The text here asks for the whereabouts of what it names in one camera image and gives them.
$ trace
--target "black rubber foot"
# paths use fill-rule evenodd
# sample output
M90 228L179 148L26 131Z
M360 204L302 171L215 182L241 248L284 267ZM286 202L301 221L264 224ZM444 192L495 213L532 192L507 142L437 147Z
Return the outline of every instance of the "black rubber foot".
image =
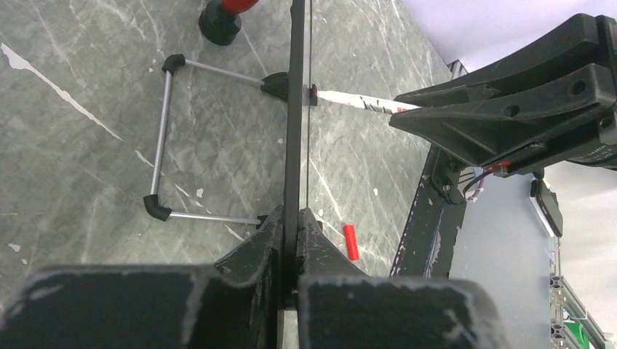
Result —
M242 28L238 15L228 12L221 0L212 0L199 16L199 30L206 39L219 46L227 46Z
M159 203L159 196L156 194L144 196L143 204L146 206L147 213L163 222L172 214L172 210L169 207L161 206Z

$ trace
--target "marble table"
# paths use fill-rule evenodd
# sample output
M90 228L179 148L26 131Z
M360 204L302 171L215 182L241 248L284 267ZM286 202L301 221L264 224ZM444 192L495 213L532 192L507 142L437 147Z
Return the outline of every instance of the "marble table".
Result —
M206 1L0 3L0 306L51 264L210 263L255 228L145 212L166 56L258 79L287 71L291 0L261 0L229 47L204 39ZM312 9L311 80L393 98L450 72L400 0L323 1ZM303 146L300 207L357 265L385 276L428 143L389 117L321 102ZM282 204L287 106L225 76L174 78L159 194L191 213L268 214ZM285 347L297 345L293 314Z

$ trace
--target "white backdrop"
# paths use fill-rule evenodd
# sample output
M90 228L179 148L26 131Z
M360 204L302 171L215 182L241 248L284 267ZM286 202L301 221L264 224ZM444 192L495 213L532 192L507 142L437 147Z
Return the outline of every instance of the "white backdrop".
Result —
M617 0L404 1L442 59L469 72L576 13L617 17ZM617 172L561 163L546 173L564 215L562 272L602 329L617 332Z

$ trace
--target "red cap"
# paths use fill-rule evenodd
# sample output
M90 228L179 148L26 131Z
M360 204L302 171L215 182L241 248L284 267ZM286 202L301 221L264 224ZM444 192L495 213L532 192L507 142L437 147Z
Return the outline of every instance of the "red cap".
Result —
M356 228L353 225L348 224L343 227L345 232L345 239L347 240L347 252L349 252L350 260L359 260L360 253L358 253L358 241L356 241Z
M239 15L255 6L259 0L223 0L223 7L234 15Z

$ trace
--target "aluminum rod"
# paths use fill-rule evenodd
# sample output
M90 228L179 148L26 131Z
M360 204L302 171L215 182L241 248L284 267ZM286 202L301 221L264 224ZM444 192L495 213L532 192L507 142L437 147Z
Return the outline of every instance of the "aluminum rod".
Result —
M207 65L207 64L203 64L203 63L194 62L192 60L185 60L185 62L186 62L186 64L192 65L192 66L194 66L196 68L205 69L207 71L214 71L216 73L220 73L220 74L223 74L223 75L234 77L236 79L248 81L250 83L257 84L259 86L263 85L263 81L261 81L259 79L251 78L249 76L244 76L242 74L233 73L233 72L230 72L230 71L224 71L223 69L215 68L215 67L212 67L211 65Z
M215 216L213 214L194 214L194 213L185 213L185 212L172 212L170 214L170 217L193 218L197 220L217 220L220 222L242 223L242 224L251 224L251 225L261 224L260 220L251 220L248 218L233 218L233 217Z
M159 140L156 142L156 155L154 156L154 171L152 171L152 185L150 195L156 194L159 188L159 177L161 175L161 163L163 158L163 147L165 145L165 129L167 128L167 112L170 104L170 90L172 86L172 74L165 72L165 92L163 94L163 110L161 112L161 124L159 125Z

